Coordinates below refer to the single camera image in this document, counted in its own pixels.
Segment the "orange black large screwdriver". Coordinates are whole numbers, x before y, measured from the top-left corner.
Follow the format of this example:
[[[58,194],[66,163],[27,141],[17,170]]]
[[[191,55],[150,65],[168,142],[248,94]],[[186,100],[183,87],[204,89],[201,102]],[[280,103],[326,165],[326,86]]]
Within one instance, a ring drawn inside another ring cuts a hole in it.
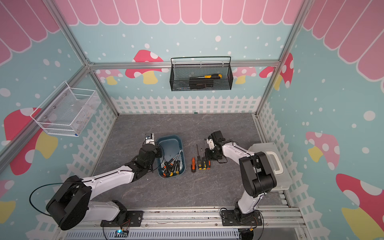
[[[192,148],[192,150],[193,150],[193,156],[192,156],[192,163],[191,163],[191,171],[192,171],[192,173],[195,173],[196,172],[196,158],[195,158],[194,148]]]

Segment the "teal plastic storage box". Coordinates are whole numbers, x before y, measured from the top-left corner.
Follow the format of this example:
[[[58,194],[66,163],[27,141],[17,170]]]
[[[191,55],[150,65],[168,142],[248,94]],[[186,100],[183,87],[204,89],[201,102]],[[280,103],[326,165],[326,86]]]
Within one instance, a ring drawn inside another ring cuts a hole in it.
[[[179,153],[180,150],[182,150],[182,152],[181,152],[179,174],[169,178],[177,177],[183,174],[186,170],[186,163],[185,163],[185,155],[184,155],[183,143],[181,138],[177,135],[170,135],[170,136],[158,138],[156,140],[156,143],[162,147],[163,153],[164,153],[161,159],[160,158],[155,159],[155,164],[156,164],[155,170],[158,172],[159,176],[162,179],[168,179],[163,177],[164,163],[171,160],[176,154]]]

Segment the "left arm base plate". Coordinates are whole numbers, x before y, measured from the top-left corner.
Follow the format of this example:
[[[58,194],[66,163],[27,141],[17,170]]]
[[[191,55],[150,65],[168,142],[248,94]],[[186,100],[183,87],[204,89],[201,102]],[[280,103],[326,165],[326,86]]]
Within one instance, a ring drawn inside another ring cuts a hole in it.
[[[143,211],[123,211],[111,221],[102,220],[101,227],[140,227],[143,220]]]

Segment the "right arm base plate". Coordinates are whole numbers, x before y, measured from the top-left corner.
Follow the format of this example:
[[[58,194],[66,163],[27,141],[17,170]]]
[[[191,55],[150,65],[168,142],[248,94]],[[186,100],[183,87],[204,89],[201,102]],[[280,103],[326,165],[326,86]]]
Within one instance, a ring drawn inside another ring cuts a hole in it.
[[[258,227],[263,225],[260,211],[243,214],[240,210],[228,210],[221,208],[219,210],[223,226],[252,226]]]

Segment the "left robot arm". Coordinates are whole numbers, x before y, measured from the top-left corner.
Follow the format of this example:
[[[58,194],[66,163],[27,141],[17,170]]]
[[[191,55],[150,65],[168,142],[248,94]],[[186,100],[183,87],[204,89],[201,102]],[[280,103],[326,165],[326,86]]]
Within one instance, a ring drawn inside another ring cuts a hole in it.
[[[127,208],[117,200],[95,202],[93,199],[121,185],[133,183],[153,170],[156,158],[163,156],[156,143],[144,144],[129,163],[100,175],[65,180],[46,205],[46,211],[61,230],[69,230],[82,222],[100,221],[101,226],[123,228],[132,221]]]

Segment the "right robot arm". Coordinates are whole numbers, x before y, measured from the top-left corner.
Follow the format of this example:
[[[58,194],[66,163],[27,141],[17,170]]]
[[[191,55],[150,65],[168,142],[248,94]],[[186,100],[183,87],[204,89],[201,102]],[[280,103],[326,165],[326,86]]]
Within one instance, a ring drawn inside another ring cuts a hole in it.
[[[229,158],[239,164],[245,192],[235,204],[235,219],[244,223],[255,212],[261,199],[277,186],[274,171],[264,152],[251,152],[232,140],[226,140],[221,131],[213,132],[206,140],[209,157],[214,160]]]

